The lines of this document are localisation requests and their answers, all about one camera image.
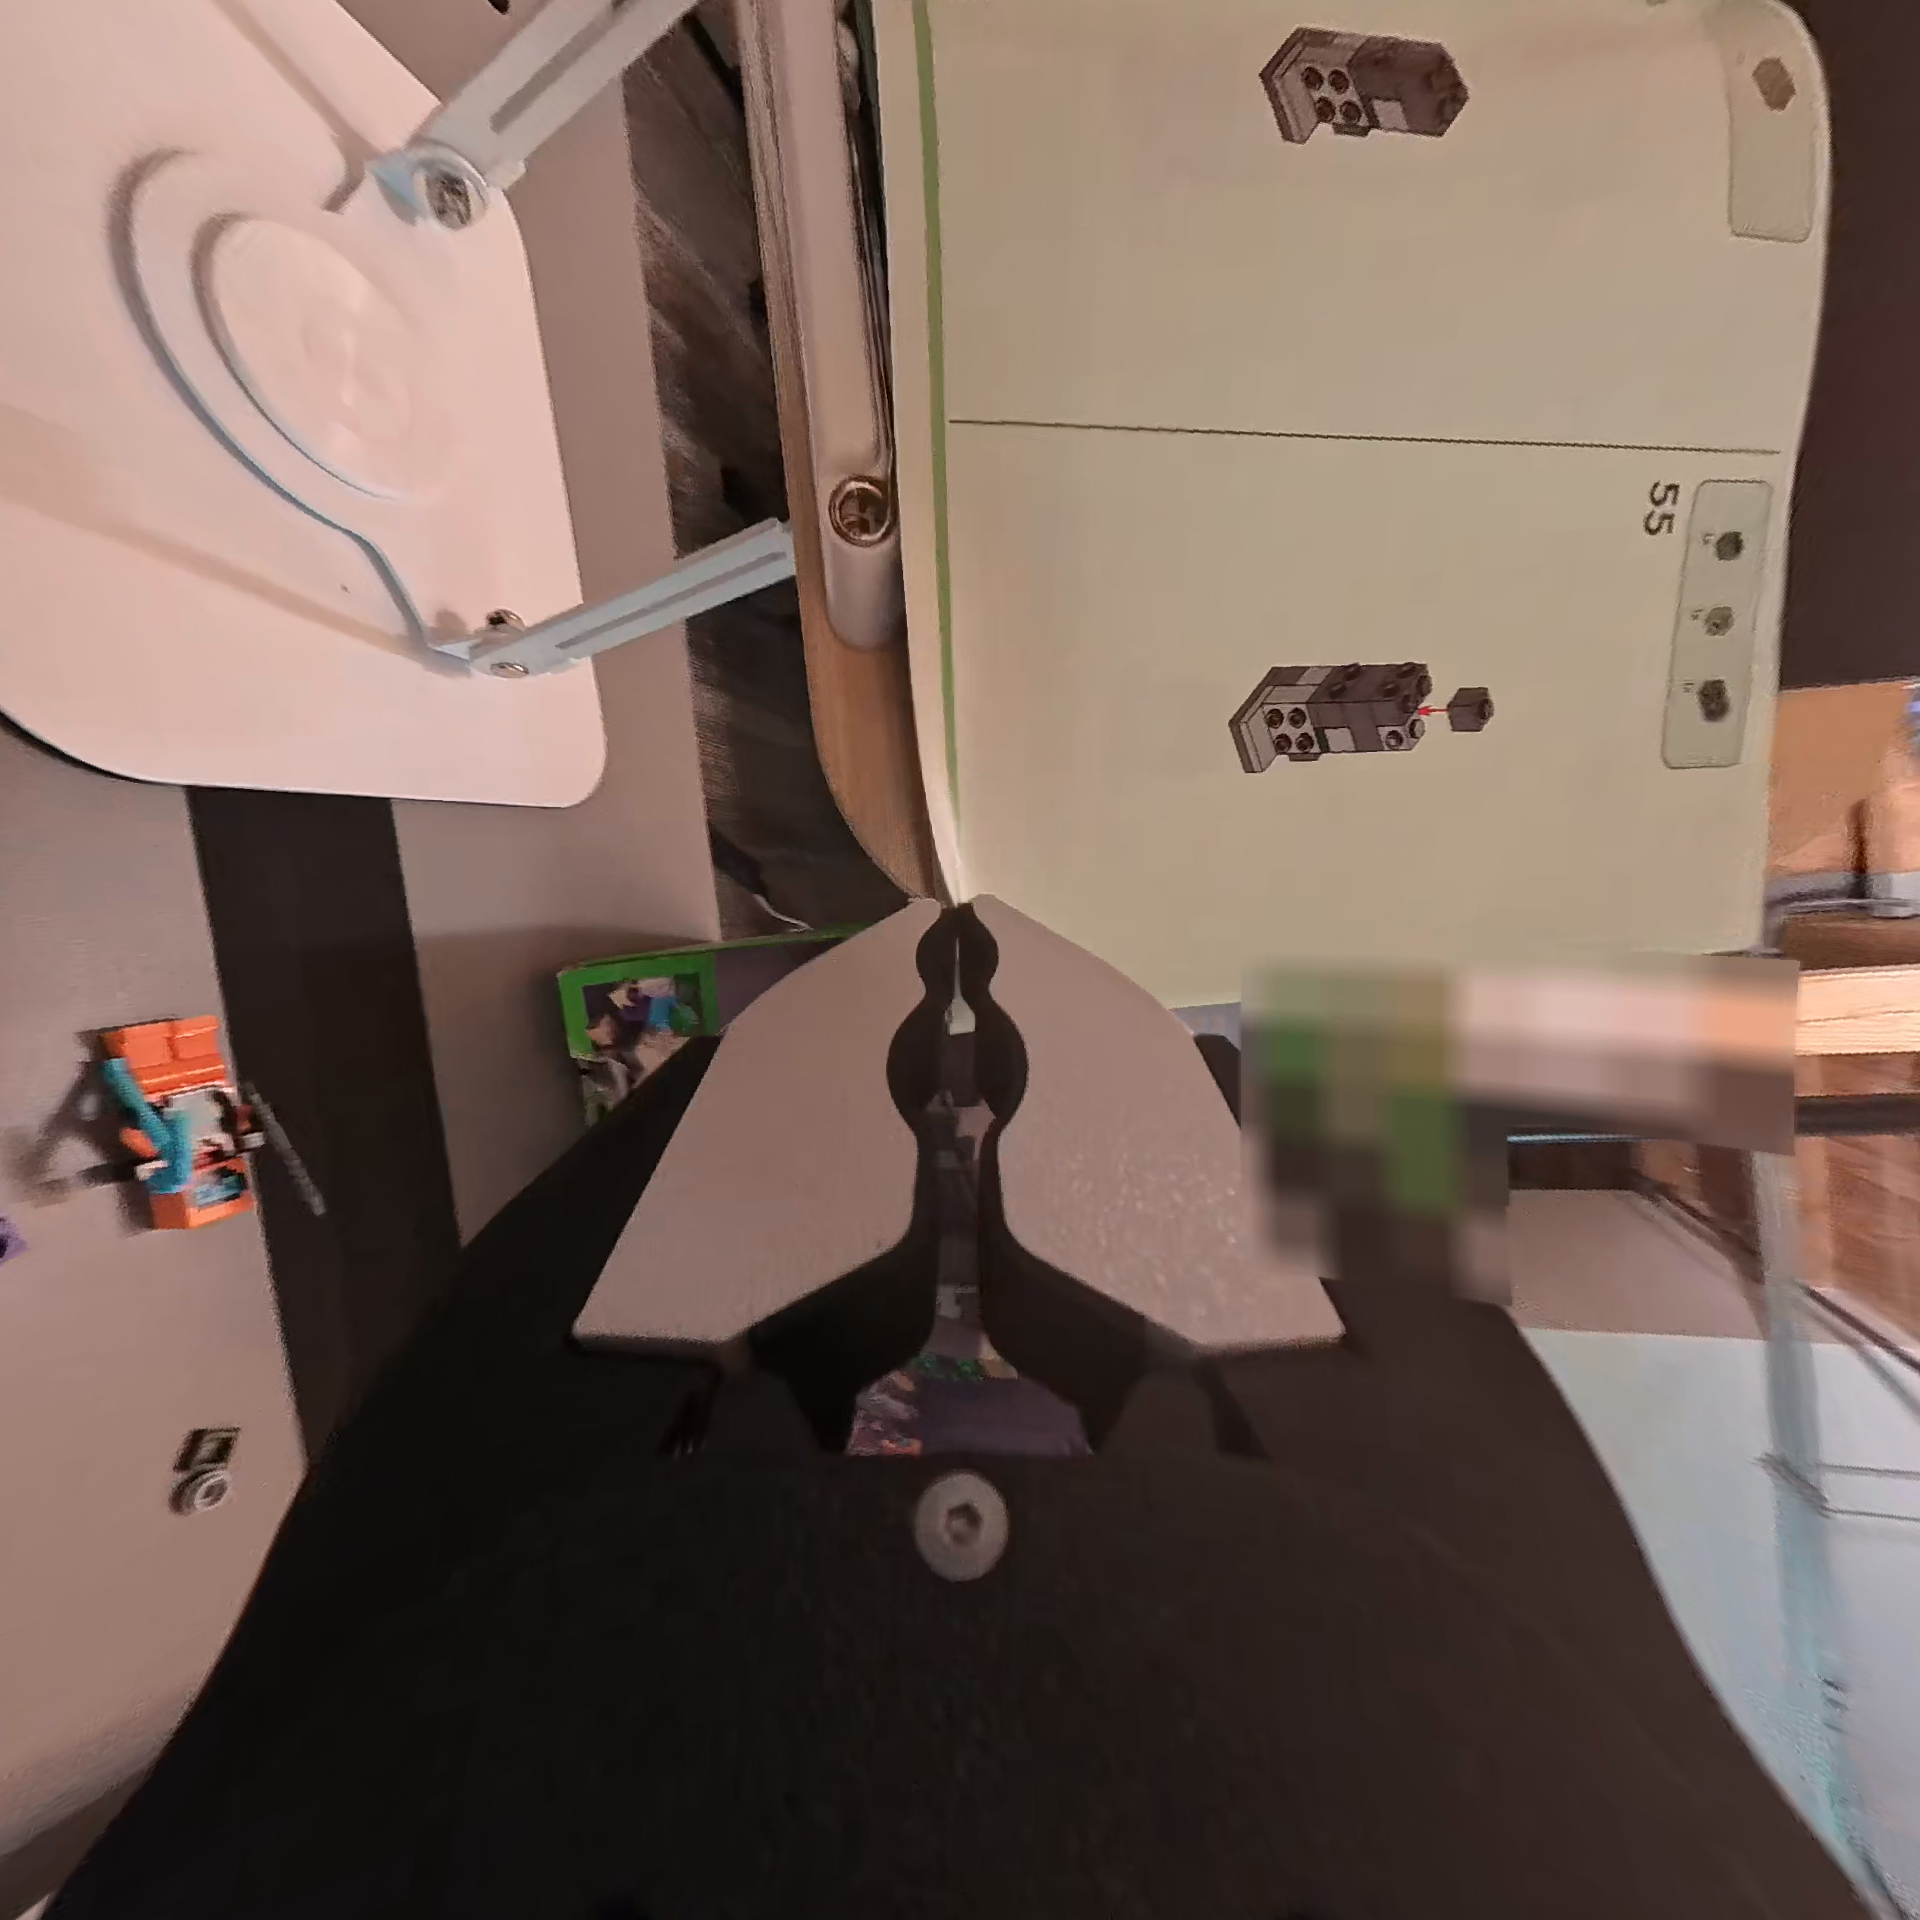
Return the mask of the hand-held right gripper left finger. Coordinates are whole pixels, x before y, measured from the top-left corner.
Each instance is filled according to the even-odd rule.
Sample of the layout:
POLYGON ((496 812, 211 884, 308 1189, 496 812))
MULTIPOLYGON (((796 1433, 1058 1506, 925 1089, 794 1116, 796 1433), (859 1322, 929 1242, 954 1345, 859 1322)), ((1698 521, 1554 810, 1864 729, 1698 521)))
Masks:
POLYGON ((908 904, 726 1025, 573 1322, 579 1345, 715 1354, 905 1242, 950 931, 938 904, 908 904))

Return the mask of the orange blue toy figure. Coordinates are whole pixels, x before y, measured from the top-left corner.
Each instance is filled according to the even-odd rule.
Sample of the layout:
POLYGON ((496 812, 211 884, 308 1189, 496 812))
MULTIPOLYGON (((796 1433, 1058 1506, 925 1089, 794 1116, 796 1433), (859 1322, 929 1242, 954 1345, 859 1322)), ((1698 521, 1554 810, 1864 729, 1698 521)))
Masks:
POLYGON ((328 1200, 273 1105, 235 1076, 218 1018, 106 1028, 98 1072, 142 1214, 200 1232, 257 1212, 257 1161, 275 1157, 310 1216, 328 1200))

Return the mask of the black flat panel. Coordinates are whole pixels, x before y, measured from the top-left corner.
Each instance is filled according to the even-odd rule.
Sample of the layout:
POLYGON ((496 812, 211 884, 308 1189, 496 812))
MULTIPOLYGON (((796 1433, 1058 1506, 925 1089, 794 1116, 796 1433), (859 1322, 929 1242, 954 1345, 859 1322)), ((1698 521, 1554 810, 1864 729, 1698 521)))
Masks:
POLYGON ((1918 670, 1918 5, 1796 2, 1830 100, 1830 233, 1788 542, 1782 686, 1918 670))

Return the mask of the instruction booklet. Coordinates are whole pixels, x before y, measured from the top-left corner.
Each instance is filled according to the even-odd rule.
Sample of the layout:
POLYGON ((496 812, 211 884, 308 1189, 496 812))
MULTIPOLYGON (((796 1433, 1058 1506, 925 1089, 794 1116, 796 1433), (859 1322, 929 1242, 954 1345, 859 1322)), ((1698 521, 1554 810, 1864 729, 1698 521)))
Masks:
POLYGON ((1168 1008, 1761 940, 1834 129, 1789 5, 877 5, 957 900, 1168 1008))

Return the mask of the grey desk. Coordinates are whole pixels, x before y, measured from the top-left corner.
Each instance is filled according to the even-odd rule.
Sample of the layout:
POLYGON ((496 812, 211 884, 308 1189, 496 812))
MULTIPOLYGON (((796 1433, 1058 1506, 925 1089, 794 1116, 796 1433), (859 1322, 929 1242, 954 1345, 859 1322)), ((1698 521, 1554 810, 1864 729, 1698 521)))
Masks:
MULTIPOLYGON (((530 5, 345 5, 444 100, 530 5)), ((510 193, 590 593, 676 561, 624 88, 510 193)), ((573 806, 104 774, 4 723, 4 1913, 106 1836, 224 1658, 308 1464, 464 1244, 582 1129, 553 973, 715 932, 684 627, 592 661, 573 806), (322 1189, 155 1232, 98 1035, 218 1018, 322 1189), (169 1509, 202 1427, 232 1492, 169 1509)))

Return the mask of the green toy set box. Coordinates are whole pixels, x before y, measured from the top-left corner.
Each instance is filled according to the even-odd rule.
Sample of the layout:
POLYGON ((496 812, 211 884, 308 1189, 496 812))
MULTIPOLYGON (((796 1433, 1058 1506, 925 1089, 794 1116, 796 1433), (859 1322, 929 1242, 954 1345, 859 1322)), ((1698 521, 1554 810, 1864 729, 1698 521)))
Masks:
MULTIPOLYGON (((732 1037, 746 1025, 756 1041, 803 1043, 803 1065, 814 1072, 824 1053, 825 1089, 862 1091, 846 1078, 866 1060, 869 1043, 848 1014, 818 992, 792 988, 828 953, 886 934, 898 944, 918 932, 910 910, 872 929, 792 932, 776 941, 723 944, 702 952, 628 956, 576 966, 561 977, 568 1043, 582 1076, 590 1120, 605 1120, 651 1083, 691 1043, 732 1037)), ((1082 1414, 1040 1384, 1020 1373, 993 1349, 978 1312, 978 1148, 989 1109, 976 1081, 976 1037, 965 1006, 944 1012, 934 1067, 918 1105, 915 1177, 931 1240, 917 1242, 910 1278, 917 1285, 912 1322, 917 1349, 885 1373, 862 1381, 838 1443, 848 1457, 1086 1457, 1082 1414)), ((760 1166, 732 1180, 721 1200, 697 1203, 693 1226, 765 1227, 765 1250, 796 1254, 801 1227, 776 1212, 776 1200, 824 1200, 834 1216, 872 1186, 848 1186, 841 1173, 892 1173, 898 1152, 890 1141, 866 1146, 850 1120, 817 1120, 808 1096, 772 1093, 764 1075, 747 1100, 747 1118, 776 1120, 776 1146, 794 1146, 776 1168, 796 1168, 796 1189, 760 1189, 760 1166)))

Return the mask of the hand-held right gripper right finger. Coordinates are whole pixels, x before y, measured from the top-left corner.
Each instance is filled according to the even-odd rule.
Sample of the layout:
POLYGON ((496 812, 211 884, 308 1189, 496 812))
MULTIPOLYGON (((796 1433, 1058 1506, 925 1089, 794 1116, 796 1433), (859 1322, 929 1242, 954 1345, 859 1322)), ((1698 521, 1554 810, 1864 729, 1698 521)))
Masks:
POLYGON ((1225 1096, 1193 1030, 1126 973, 995 897, 985 986, 1024 1056, 1000 1134, 1016 1242, 1203 1355, 1330 1349, 1312 1258, 1274 1250, 1225 1096))

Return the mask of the white book stand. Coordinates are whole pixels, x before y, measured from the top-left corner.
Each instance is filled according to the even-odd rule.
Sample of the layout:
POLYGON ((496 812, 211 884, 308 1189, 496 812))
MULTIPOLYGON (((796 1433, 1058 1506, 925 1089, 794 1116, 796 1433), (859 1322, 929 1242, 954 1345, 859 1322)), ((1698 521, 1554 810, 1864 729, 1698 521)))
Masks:
POLYGON ((824 769, 950 897, 905 683, 866 5, 734 5, 787 507, 582 587, 528 162, 696 5, 444 100, 345 5, 4 5, 4 723, 146 784, 568 810, 592 661, 796 586, 824 769))

